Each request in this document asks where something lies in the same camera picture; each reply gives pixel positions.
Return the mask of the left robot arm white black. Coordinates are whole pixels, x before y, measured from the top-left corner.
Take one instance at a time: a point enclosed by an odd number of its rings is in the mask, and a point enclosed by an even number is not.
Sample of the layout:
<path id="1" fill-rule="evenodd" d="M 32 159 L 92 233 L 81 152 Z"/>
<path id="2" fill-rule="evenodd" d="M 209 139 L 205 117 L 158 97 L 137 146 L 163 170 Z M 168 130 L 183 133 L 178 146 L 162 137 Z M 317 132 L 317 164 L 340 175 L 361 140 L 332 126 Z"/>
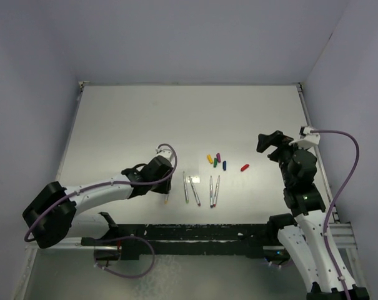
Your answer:
<path id="1" fill-rule="evenodd" d="M 66 238 L 74 220 L 85 211 L 149 192 L 168 194 L 176 167 L 176 158 L 158 154 L 149 163 L 127 168 L 104 182 L 72 187 L 50 182 L 22 213 L 28 226 L 24 240 L 46 249 Z"/>

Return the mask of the purple pen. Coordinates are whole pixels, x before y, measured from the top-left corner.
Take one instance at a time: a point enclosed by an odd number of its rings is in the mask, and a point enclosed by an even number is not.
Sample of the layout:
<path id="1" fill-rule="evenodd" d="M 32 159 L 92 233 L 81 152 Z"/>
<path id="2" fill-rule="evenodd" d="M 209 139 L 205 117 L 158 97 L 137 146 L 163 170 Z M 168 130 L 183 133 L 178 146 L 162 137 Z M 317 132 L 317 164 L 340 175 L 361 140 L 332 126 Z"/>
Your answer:
<path id="1" fill-rule="evenodd" d="M 189 176 L 189 182 L 190 182 L 190 185 L 191 185 L 191 188 L 192 188 L 192 191 L 193 191 L 193 194 L 194 194 L 194 199 L 196 201 L 196 204 L 200 207 L 201 206 L 201 200 L 199 198 L 199 195 L 197 193 L 197 190 L 196 190 L 196 187 L 194 185 L 194 182 L 192 180 L 192 177 Z"/>

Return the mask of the green pen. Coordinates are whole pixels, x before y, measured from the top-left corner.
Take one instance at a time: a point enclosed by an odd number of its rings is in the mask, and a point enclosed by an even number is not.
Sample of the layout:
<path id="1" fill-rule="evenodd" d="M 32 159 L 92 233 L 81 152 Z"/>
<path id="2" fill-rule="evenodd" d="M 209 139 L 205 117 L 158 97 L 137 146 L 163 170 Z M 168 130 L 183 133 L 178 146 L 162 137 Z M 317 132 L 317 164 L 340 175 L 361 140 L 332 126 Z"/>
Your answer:
<path id="1" fill-rule="evenodd" d="M 187 176 L 186 176 L 185 171 L 182 172 L 182 178 L 183 178 L 183 187 L 184 187 L 184 198 L 185 198 L 186 204 L 188 204 L 189 203 L 189 194 L 188 194 L 188 186 L 187 186 Z"/>

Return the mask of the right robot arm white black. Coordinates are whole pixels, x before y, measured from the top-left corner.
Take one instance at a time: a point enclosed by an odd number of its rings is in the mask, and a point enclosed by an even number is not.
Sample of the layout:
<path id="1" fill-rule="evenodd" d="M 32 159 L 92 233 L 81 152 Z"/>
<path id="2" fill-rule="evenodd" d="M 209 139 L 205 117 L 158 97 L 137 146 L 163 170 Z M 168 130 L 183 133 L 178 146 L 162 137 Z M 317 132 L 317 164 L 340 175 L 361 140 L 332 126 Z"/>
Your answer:
<path id="1" fill-rule="evenodd" d="M 269 218 L 267 239 L 284 246 L 306 285 L 307 299 L 369 299 L 367 288 L 357 285 L 342 260 L 329 227 L 332 207 L 314 184 L 317 158 L 310 148 L 318 145 L 320 133 L 306 126 L 299 139 L 281 131 L 258 135 L 257 152 L 275 147 L 267 157 L 279 165 L 290 210 Z"/>

